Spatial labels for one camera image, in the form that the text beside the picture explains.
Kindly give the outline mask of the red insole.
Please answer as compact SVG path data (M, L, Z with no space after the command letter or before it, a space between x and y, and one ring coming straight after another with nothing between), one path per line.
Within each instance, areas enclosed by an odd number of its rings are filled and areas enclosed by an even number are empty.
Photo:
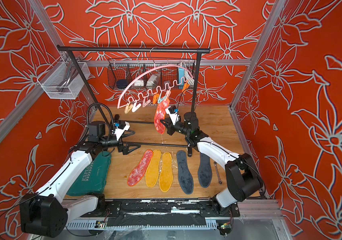
M160 104L158 104L155 115L154 115L154 126L156 128L156 131L159 134L164 134L165 132L165 126L160 122L160 120L164 120L166 115L166 109L169 107L169 99L166 98L163 100Z
M141 179L145 175L145 172L148 168L148 165L152 157L153 157L153 151L146 150L140 162L137 164L137 166L131 171L130 175L128 176L127 185L129 187L133 187L141 181Z

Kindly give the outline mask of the red insole front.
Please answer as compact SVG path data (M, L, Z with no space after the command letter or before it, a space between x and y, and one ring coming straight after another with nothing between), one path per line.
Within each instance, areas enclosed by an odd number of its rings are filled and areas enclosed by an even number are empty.
M140 162L137 164L137 166L131 171L130 175L128 176L127 185L129 187L133 187L141 181L141 179L145 175L145 172L148 168L148 165L152 157L153 157L153 151L146 150Z

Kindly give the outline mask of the yellow insole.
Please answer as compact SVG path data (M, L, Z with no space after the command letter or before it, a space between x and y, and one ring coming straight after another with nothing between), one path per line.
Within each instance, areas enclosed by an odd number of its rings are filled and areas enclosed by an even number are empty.
M161 151L154 150L153 156L151 157L150 163L145 173L146 186L149 188L153 188L157 183L158 176L159 176L160 157L161 157Z
M162 168L159 176L159 188L162 192L168 192L173 184L172 154L166 152L162 155Z

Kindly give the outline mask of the pink clip hanger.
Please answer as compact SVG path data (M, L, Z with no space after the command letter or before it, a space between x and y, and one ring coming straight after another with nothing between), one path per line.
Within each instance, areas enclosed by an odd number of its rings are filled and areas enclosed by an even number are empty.
M172 78L169 82L161 84L161 81L163 79L163 69L173 69L172 72L177 73L177 76L175 78ZM143 89L143 92L140 92L137 98L128 97L127 100L125 100L126 104L122 105L121 101L123 100L125 93L130 88L134 87L136 82L138 81L143 81L143 85L140 86L140 88ZM159 95L160 98L157 98L156 102L161 103L161 101L169 97L170 92L173 88L177 86L189 88L195 82L196 80L194 79L192 72L182 65L163 65L154 67L137 76L126 86L126 88L119 96L117 108L120 109L125 107L128 109L130 106L133 106L134 110L137 110L140 107L144 108L150 103L149 97L155 97L157 95Z

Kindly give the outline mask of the dark grey insole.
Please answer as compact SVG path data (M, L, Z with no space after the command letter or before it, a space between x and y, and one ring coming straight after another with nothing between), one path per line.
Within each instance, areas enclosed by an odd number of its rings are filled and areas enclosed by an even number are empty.
M200 153L200 166L198 169L198 180L203 188L208 188L213 177L211 159L209 156Z
M188 167L186 152L177 152L177 163L180 187L185 194L191 195L194 191L194 179Z

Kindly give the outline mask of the dark grey insole front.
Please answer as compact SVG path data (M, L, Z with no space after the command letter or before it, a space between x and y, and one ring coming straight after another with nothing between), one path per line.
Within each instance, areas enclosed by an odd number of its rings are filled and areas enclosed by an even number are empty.
M198 180L203 188L208 188L213 177L211 159L209 156L200 153L200 166L198 169Z

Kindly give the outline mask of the yellow insole front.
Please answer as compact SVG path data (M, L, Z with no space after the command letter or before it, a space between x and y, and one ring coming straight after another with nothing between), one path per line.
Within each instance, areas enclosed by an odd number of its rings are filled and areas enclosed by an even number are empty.
M162 192L168 192L173 184L172 154L166 152L162 155L162 168L159 176L159 188Z

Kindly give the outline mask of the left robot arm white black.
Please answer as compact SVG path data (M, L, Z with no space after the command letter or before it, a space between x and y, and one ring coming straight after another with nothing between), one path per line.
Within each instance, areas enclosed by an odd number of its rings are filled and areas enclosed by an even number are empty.
M87 125L85 135L69 150L69 158L58 172L36 193L26 194L20 204L21 230L23 233L54 238L71 222L87 213L103 214L106 211L103 194L89 193L84 197L64 203L68 190L96 157L109 147L116 147L120 153L132 150L123 138L132 136L129 122L110 124L103 121Z

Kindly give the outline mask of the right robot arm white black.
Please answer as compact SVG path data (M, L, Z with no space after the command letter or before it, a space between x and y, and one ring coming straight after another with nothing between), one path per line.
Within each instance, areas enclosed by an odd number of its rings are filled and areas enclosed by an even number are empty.
M170 136L175 132L185 136L187 145L221 166L226 173L227 187L214 196L214 201L222 208L242 202L264 186L264 181L256 170L255 162L249 154L238 154L220 146L199 127L195 112L188 112L182 121L178 111L166 110L167 117L160 122Z

